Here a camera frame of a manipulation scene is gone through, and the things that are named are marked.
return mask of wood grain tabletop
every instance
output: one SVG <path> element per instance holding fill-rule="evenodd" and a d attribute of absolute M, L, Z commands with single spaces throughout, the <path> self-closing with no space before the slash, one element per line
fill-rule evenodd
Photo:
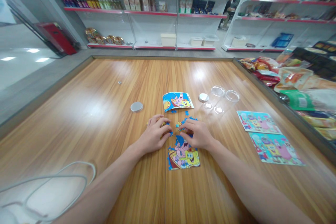
<path fill-rule="evenodd" d="M 240 94 L 223 117 L 205 113 L 197 99 L 214 85 Z M 217 140 L 315 223 L 336 221 L 336 168 L 232 62 L 95 59 L 0 141 L 0 187 L 53 174 L 74 161 L 93 162 L 99 175 L 138 139 L 151 116 L 164 113 L 162 96 L 168 92 L 189 93 L 195 106 L 189 115 L 204 121 Z M 143 110 L 131 112 L 133 102 L 143 103 Z M 269 113 L 306 166 L 262 163 L 236 110 Z M 185 110 L 166 117 L 173 126 Z M 174 144 L 173 136 L 139 161 L 106 223 L 256 223 L 207 151 L 199 149 L 200 167 L 169 171 L 168 147 Z M 79 171 L 92 175 L 82 166 L 64 172 Z M 24 199 L 39 183 L 0 195 L 0 204 Z M 78 185 L 76 179 L 53 179 L 30 206 L 56 215 Z"/>

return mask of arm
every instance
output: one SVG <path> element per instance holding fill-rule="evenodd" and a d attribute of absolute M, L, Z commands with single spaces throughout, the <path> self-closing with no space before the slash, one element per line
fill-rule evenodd
<path fill-rule="evenodd" d="M 96 178 L 84 191 L 78 201 L 54 223 L 103 223 L 113 208 L 118 195 L 139 159 L 146 153 L 160 149 L 170 133 L 169 125 L 160 127 L 163 122 L 170 122 L 163 115 L 155 115 L 147 129 L 134 144 Z"/>
<path fill-rule="evenodd" d="M 193 138 L 183 132 L 181 136 L 193 147 L 204 148 L 210 152 L 230 180 L 243 204 L 258 222 L 313 223 L 283 193 L 215 140 L 205 123 L 187 119 L 180 128 L 187 128 L 194 132 Z"/>

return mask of ceiling light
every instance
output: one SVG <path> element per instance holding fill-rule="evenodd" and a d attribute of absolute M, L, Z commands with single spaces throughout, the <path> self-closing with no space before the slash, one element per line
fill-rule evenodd
<path fill-rule="evenodd" d="M 39 49 L 29 49 L 27 50 L 28 52 L 31 52 L 31 53 L 37 53 L 39 51 Z"/>
<path fill-rule="evenodd" d="M 47 61 L 49 58 L 40 58 L 38 59 L 36 62 L 44 62 L 44 61 Z"/>
<path fill-rule="evenodd" d="M 4 61 L 8 61 L 8 60 L 12 60 L 12 59 L 14 59 L 15 57 L 6 57 L 6 58 L 3 58 L 3 59 L 1 59 L 1 60 L 4 60 Z"/>

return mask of spongebob puzzle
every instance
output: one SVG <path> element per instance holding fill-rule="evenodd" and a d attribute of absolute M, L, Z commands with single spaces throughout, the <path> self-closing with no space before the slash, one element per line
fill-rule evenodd
<path fill-rule="evenodd" d="M 168 148 L 169 170 L 187 169 L 201 165 L 197 148 L 191 147 L 181 136 L 176 136 L 175 148 Z"/>

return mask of round lid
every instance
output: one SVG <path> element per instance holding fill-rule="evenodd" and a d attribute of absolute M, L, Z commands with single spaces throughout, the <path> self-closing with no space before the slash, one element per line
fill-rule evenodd
<path fill-rule="evenodd" d="M 143 107 L 144 106 L 142 105 L 142 103 L 137 101 L 131 105 L 131 110 L 132 112 L 136 113 L 136 112 L 141 111 Z"/>
<path fill-rule="evenodd" d="M 198 96 L 198 99 L 199 99 L 201 102 L 205 102 L 205 101 L 208 101 L 208 100 L 209 100 L 209 96 L 208 96 L 207 94 L 202 93 L 202 94 L 200 94 L 200 95 Z"/>

